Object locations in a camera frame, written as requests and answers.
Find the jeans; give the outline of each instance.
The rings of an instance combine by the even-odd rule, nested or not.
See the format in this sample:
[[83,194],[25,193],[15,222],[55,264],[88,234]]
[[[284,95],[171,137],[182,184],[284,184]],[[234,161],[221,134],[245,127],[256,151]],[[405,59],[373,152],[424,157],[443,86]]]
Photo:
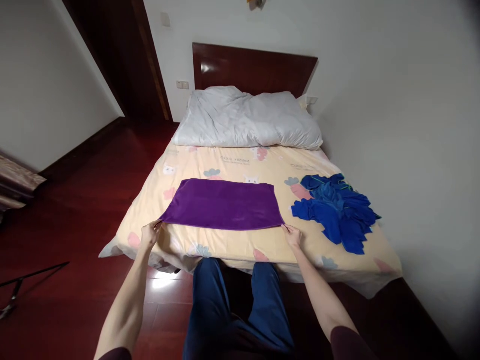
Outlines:
[[294,341],[290,333],[280,280],[271,263],[258,262],[251,278],[253,308],[247,322],[233,319],[229,296],[220,269],[220,260],[205,258],[193,275],[193,308],[183,349],[190,359],[198,349],[227,328],[237,327],[282,353],[291,353]]

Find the blue cloth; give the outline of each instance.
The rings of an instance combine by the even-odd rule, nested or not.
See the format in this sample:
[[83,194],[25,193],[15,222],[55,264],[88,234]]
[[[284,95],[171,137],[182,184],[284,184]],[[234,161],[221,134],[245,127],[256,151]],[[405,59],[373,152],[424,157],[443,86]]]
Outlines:
[[371,226],[381,219],[369,207],[369,199],[354,191],[342,174],[305,176],[301,185],[313,199],[295,201],[291,207],[293,216],[321,223],[332,243],[343,244],[349,253],[365,254],[365,234],[371,233]]
[[280,292],[280,280],[271,263],[258,262],[251,279],[253,307],[248,322],[233,319],[229,296],[216,258],[204,258],[193,274],[193,308],[183,359],[194,359],[206,344],[222,334],[246,331],[268,348],[291,354],[294,341]]

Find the person's hand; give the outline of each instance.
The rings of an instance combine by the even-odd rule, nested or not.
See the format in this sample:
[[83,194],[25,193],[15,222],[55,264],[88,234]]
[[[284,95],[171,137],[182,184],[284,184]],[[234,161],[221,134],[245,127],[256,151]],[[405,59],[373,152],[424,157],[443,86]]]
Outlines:
[[285,233],[285,239],[291,248],[300,248],[300,242],[302,240],[302,233],[296,227],[283,224],[281,226]]
[[141,228],[141,248],[152,249],[159,240],[162,220],[155,220]]

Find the bed frame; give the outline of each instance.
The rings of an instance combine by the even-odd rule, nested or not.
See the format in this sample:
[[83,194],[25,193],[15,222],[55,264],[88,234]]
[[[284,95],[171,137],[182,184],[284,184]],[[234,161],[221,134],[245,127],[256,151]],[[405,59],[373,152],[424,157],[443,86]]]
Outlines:
[[195,89],[235,86],[252,95],[291,92],[304,94],[318,58],[193,43]]

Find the baseboard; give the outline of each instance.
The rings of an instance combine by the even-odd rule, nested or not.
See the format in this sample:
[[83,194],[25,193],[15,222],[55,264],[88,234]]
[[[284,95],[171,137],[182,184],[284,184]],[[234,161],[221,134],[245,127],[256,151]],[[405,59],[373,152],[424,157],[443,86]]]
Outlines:
[[115,119],[45,170],[40,171],[39,175],[47,179],[47,183],[52,180],[58,181],[69,178],[75,172],[75,169],[78,169],[98,151],[100,146],[105,146],[105,142],[115,135],[115,130],[126,121],[125,117]]

